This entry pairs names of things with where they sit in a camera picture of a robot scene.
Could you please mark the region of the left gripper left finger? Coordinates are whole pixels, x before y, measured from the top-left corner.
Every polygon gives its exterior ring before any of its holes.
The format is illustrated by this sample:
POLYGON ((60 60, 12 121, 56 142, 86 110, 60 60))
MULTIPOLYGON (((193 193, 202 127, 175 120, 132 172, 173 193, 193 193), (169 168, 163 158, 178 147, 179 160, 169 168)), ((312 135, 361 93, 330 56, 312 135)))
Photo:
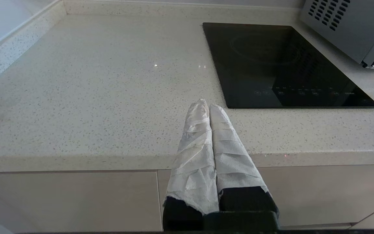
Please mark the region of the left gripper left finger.
POLYGON ((164 231, 202 230, 205 216, 219 212, 209 114, 205 99, 187 111, 163 205, 164 231))

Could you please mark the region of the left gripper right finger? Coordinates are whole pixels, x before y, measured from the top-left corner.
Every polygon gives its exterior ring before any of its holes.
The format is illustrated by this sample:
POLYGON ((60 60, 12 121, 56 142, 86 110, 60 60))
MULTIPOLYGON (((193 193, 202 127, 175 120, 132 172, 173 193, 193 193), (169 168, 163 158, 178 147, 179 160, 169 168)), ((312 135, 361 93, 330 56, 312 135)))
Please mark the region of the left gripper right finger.
POLYGON ((210 105, 219 207, 225 212, 273 212, 279 209, 227 113, 210 105))

